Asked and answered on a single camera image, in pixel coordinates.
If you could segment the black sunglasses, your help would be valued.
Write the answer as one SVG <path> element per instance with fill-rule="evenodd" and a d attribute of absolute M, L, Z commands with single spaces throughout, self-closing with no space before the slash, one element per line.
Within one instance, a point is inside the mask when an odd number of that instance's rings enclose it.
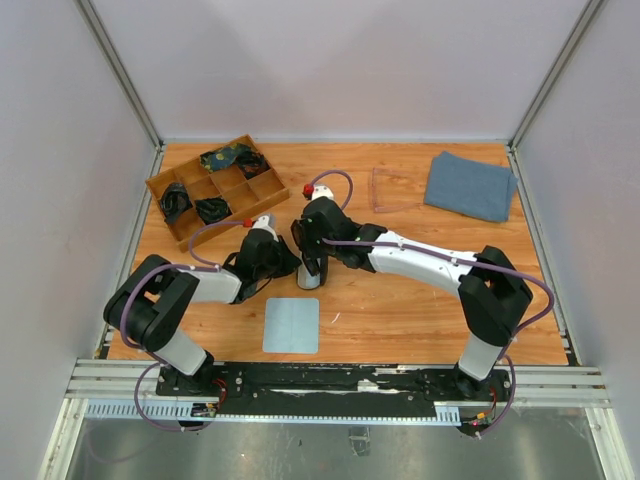
<path fill-rule="evenodd" d="M 302 220 L 294 220 L 291 224 L 291 234 L 300 254 L 301 261 L 311 276 L 320 274 L 320 263 L 315 243 L 306 232 Z"/>

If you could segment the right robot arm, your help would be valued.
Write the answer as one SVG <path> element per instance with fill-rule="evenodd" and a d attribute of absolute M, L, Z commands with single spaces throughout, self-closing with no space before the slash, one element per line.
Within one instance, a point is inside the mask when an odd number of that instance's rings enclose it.
<path fill-rule="evenodd" d="M 504 252 L 447 250 L 409 240 L 383 226 L 360 224 L 328 197 L 311 201 L 291 224 L 294 243 L 312 278 L 324 283 L 328 260 L 370 273 L 393 274 L 437 287 L 461 304 L 469 338 L 454 366 L 453 387 L 474 400 L 511 342 L 533 293 Z"/>

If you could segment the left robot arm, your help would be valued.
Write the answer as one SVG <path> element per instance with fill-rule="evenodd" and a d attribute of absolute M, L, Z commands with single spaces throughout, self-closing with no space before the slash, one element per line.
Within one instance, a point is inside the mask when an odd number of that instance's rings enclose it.
<path fill-rule="evenodd" d="M 301 260 L 283 237 L 253 229 L 240 249 L 215 265 L 176 264 L 152 254 L 130 275 L 103 310 L 103 319 L 123 340 L 171 368 L 190 394 L 220 385 L 214 357 L 180 327 L 192 303 L 240 304 L 261 282 L 289 276 Z"/>

